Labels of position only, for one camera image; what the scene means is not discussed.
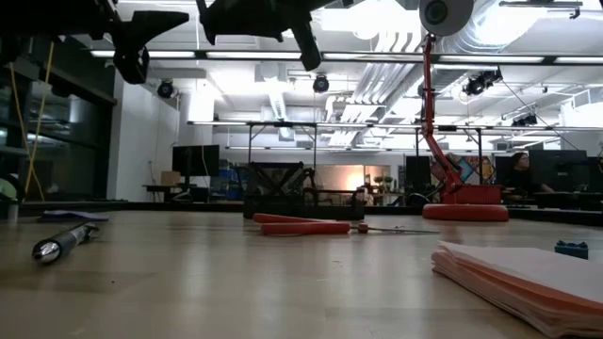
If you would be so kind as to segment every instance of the person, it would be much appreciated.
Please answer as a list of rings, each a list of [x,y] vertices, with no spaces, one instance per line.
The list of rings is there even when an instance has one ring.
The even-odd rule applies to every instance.
[[[507,200],[521,200],[536,192],[553,193],[554,190],[546,184],[534,182],[530,170],[530,158],[527,153],[515,153],[511,157],[512,167],[504,181],[503,196]]]

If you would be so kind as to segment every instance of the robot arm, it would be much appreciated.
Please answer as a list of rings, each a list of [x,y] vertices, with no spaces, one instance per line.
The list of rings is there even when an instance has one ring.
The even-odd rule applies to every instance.
[[[333,1],[216,0],[208,8],[204,0],[197,0],[197,7],[199,20],[211,44],[216,43],[217,35],[251,35],[283,42],[283,32],[291,29],[300,46],[301,63],[311,71],[322,59],[310,26],[310,12]]]
[[[0,11],[0,62],[14,61],[23,42],[30,37],[88,34],[100,40],[113,38],[114,63],[132,84],[146,80],[149,53],[145,44],[152,38],[188,21],[188,14],[167,11],[135,11],[124,22],[115,9],[117,0],[21,0],[10,10]]]

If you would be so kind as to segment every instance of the security camera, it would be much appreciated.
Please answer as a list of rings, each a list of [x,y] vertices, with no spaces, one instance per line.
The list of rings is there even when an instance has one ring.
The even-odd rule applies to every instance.
[[[327,80],[326,74],[318,74],[316,80],[314,80],[314,93],[324,93],[329,90],[329,80]]]
[[[173,80],[161,80],[161,85],[157,88],[157,95],[163,99],[171,99],[178,95],[178,89],[173,86]]]

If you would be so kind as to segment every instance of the camera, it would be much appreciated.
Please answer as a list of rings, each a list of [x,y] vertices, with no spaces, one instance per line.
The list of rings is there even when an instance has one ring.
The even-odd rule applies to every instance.
[[[463,29],[472,12],[473,0],[421,0],[418,6],[423,27],[440,37]]]
[[[163,99],[171,99],[178,95],[178,89],[173,85],[173,80],[161,80],[161,84],[157,87],[157,95]]]
[[[312,86],[314,93],[324,93],[329,90],[329,80],[326,74],[318,74],[314,85]]]

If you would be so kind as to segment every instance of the computer monitor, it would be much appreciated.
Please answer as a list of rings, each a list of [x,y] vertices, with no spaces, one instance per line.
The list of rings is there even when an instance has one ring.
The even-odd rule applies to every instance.
[[[510,156],[495,156],[494,166],[497,169],[496,184],[505,185],[507,181],[507,173],[511,170],[512,161]]]
[[[220,146],[177,146],[172,150],[171,170],[185,177],[188,187],[191,176],[218,176],[220,171]]]
[[[404,184],[420,188],[432,183],[432,165],[428,156],[417,158],[413,155],[406,156],[406,171]]]
[[[556,191],[572,192],[589,184],[586,151],[530,150],[530,169],[536,184],[546,184]]]

